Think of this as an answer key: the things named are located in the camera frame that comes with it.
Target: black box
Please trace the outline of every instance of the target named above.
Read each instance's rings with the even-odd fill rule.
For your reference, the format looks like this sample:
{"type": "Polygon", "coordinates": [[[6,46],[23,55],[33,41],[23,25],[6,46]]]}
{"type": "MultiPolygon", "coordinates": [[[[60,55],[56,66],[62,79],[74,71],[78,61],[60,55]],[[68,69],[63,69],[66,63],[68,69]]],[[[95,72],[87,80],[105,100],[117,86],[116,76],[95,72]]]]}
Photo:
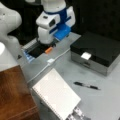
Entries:
{"type": "Polygon", "coordinates": [[[86,32],[71,46],[72,60],[100,72],[109,74],[120,61],[120,42],[97,34],[86,32]],[[90,59],[81,56],[91,55],[90,59]]]}

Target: pen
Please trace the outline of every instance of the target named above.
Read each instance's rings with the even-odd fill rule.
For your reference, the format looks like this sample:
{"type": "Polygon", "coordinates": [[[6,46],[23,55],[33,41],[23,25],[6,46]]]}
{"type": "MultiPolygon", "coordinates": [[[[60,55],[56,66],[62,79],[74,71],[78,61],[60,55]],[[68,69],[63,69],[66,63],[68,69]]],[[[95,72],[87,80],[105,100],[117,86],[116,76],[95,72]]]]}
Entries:
{"type": "Polygon", "coordinates": [[[95,89],[95,90],[100,90],[98,87],[96,86],[92,86],[92,85],[87,85],[87,84],[84,84],[84,83],[80,83],[80,82],[74,82],[75,85],[79,85],[79,86],[82,86],[82,87],[87,87],[87,88],[91,88],[91,89],[95,89]]]}

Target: white tabletop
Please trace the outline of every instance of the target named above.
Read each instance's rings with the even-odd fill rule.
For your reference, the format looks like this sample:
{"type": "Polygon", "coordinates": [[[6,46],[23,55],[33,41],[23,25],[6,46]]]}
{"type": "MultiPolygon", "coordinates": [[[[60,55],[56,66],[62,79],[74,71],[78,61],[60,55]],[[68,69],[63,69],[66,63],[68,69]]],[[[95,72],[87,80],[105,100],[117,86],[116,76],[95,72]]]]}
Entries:
{"type": "MultiPolygon", "coordinates": [[[[27,82],[36,76],[47,64],[50,58],[56,58],[66,51],[70,44],[80,36],[71,33],[68,38],[57,45],[49,55],[41,55],[32,63],[23,67],[23,73],[27,82]]],[[[118,120],[120,117],[120,64],[105,77],[93,70],[85,68],[71,60],[71,54],[68,52],[52,65],[64,80],[72,87],[72,89],[81,97],[80,109],[83,113],[90,117],[91,120],[118,120]],[[75,81],[99,87],[101,90],[93,90],[81,86],[76,86],[75,81]]],[[[29,83],[32,87],[49,69],[36,77],[29,83]]],[[[38,106],[39,99],[34,96],[38,106]]],[[[42,120],[56,120],[54,115],[41,107],[40,116],[42,120]]]]}

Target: black lid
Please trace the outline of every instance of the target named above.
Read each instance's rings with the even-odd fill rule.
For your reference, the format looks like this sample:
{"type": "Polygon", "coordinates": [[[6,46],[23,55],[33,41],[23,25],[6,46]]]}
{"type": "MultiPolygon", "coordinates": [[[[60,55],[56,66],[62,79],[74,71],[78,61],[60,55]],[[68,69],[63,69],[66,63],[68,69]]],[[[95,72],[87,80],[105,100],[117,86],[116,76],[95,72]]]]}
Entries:
{"type": "Polygon", "coordinates": [[[120,42],[86,32],[71,45],[71,51],[79,55],[88,52],[91,60],[108,67],[120,53],[120,42]]]}

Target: brown wooden surface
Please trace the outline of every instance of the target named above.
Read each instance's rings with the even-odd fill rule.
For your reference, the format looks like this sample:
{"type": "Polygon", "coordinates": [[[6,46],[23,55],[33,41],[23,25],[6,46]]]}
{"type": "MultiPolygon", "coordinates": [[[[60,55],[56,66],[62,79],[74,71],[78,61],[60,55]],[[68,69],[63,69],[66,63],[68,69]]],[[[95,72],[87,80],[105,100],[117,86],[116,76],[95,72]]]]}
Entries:
{"type": "Polygon", "coordinates": [[[0,120],[40,120],[19,66],[0,72],[0,120]]]}

